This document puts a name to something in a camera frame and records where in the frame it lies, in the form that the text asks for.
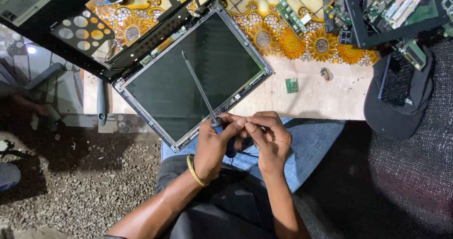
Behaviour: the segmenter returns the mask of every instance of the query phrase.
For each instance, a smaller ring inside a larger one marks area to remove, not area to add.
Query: left hand
[[[218,117],[229,124],[222,133],[217,134],[211,128],[211,120],[208,119],[200,124],[198,134],[197,152],[193,160],[193,167],[198,177],[204,182],[209,183],[220,172],[223,156],[227,151],[227,142],[236,136],[235,148],[240,149],[243,138],[247,136],[244,125],[246,117],[240,117],[229,113],[224,113]]]

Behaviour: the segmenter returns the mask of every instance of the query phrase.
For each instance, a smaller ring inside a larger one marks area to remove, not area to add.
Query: bracelet
[[[197,180],[197,182],[203,186],[203,187],[206,187],[209,185],[209,183],[204,183],[197,175],[197,173],[195,172],[195,170],[193,169],[193,166],[192,166],[192,163],[190,162],[190,154],[187,155],[187,165],[189,166],[189,170],[190,170],[190,173],[192,173],[193,177]]]

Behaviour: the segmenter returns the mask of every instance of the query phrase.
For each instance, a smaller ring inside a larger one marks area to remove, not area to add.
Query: black cap
[[[414,69],[410,94],[404,106],[395,106],[378,100],[382,78],[390,63],[389,58],[382,57],[373,66],[374,77],[363,108],[365,120],[377,133],[392,140],[402,141],[411,137],[428,106],[433,91],[433,80],[429,75],[433,67],[433,56],[426,47],[423,47],[423,51],[427,58],[426,66],[422,70]]]

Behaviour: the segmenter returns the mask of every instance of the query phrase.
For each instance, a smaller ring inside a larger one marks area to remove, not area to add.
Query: gravel floor
[[[0,133],[15,144],[0,162],[22,173],[20,184],[0,195],[0,225],[16,239],[95,238],[154,194],[161,148],[155,133],[67,127],[56,138],[31,134]]]

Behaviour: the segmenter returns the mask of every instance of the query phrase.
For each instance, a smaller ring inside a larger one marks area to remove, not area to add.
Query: right hand
[[[257,112],[247,117],[245,126],[255,145],[260,148],[258,167],[263,177],[285,177],[285,162],[293,136],[283,126],[279,115],[276,112]]]

